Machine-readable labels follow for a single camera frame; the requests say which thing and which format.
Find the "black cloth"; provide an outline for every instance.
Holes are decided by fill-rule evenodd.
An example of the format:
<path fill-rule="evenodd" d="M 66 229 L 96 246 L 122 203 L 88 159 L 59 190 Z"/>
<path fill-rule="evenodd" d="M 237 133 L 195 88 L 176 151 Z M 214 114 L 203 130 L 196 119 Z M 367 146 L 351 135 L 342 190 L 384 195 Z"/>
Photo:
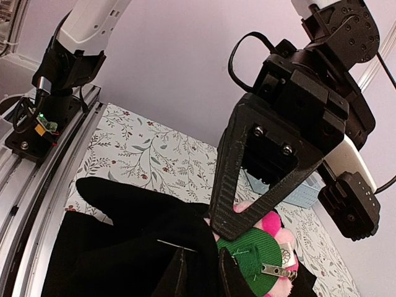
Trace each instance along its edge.
<path fill-rule="evenodd" d="M 208 205 L 100 178 L 78 180 L 77 190 L 113 226 L 67 212 L 42 297 L 150 297 L 178 250 L 158 240 L 196 251 L 187 257 L 186 296 L 218 296 L 217 245 L 203 220 Z M 306 272 L 293 282 L 300 289 L 292 297 L 316 296 L 309 295 L 316 278 Z"/>

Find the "floral tablecloth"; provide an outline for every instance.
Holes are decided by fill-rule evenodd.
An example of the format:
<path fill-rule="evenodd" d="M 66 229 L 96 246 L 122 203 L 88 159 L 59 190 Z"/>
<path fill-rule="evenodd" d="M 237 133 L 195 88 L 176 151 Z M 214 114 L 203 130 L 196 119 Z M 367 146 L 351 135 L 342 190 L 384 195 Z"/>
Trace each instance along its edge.
<path fill-rule="evenodd" d="M 75 181 L 86 176 L 134 184 L 187 202 L 209 203 L 216 156 L 216 149 L 208 144 L 118 106 L 108 105 L 70 186 L 65 210 L 87 213 L 111 223 L 76 191 Z M 256 197 L 242 171 L 236 202 Z M 360 296 L 314 211 L 286 203 L 280 204 L 277 210 L 285 226 L 297 238 L 296 252 L 300 261 L 317 276 L 314 288 L 317 295 Z"/>

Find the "green patch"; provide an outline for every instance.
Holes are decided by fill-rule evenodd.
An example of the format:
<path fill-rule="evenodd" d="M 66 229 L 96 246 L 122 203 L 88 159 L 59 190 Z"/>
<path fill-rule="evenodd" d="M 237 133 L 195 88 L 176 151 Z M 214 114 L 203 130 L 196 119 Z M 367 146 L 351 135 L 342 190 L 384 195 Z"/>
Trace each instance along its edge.
<path fill-rule="evenodd" d="M 280 246 L 271 235 L 253 228 L 236 241 L 220 239 L 217 248 L 223 247 L 237 260 L 243 277 L 257 297 L 263 297 L 272 289 L 278 277 L 261 273 L 262 264 L 282 266 Z"/>

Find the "bolt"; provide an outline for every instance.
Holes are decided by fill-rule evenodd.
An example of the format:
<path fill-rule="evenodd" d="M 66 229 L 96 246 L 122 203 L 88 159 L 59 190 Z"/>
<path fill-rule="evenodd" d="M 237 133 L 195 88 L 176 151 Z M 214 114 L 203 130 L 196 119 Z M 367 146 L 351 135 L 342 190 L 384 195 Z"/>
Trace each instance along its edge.
<path fill-rule="evenodd" d="M 27 149 L 29 148 L 29 144 L 28 144 L 26 141 L 23 141 L 23 142 L 20 144 L 20 148 L 21 148 L 22 150 L 27 150 Z"/>
<path fill-rule="evenodd" d="M 316 12 L 318 12 L 320 10 L 319 6 L 316 4 L 311 4 L 308 8 L 312 12 L 312 14 L 315 14 Z"/>
<path fill-rule="evenodd" d="M 284 154 L 286 157 L 289 157 L 293 154 L 293 148 L 286 144 L 285 146 L 282 147 L 282 154 Z"/>
<path fill-rule="evenodd" d="M 349 221 L 349 222 L 354 222 L 354 221 L 356 221 L 356 218 L 355 218 L 354 215 L 348 215 L 347 218 L 348 218 L 348 221 Z"/>
<path fill-rule="evenodd" d="M 256 137 L 262 137 L 264 135 L 264 129 L 261 126 L 257 126 L 254 128 L 253 134 Z"/>

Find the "screw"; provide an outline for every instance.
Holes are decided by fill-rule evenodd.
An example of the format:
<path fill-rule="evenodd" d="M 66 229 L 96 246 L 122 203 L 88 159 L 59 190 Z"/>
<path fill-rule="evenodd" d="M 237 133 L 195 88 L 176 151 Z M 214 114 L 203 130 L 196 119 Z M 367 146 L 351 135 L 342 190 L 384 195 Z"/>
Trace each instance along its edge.
<path fill-rule="evenodd" d="M 282 154 L 284 154 L 286 157 L 289 157 L 293 154 L 293 148 L 286 144 L 285 146 L 282 147 Z"/>
<path fill-rule="evenodd" d="M 254 128 L 253 134 L 256 137 L 262 137 L 264 135 L 264 129 L 261 126 L 257 126 Z"/>
<path fill-rule="evenodd" d="M 347 218 L 348 218 L 348 221 L 349 221 L 349 222 L 354 222 L 354 221 L 356 221 L 356 218 L 355 218 L 354 215 L 348 215 Z"/>
<path fill-rule="evenodd" d="M 20 144 L 20 148 L 21 148 L 22 150 L 27 150 L 27 149 L 29 148 L 29 144 L 28 144 L 26 141 L 23 141 L 23 142 Z"/>

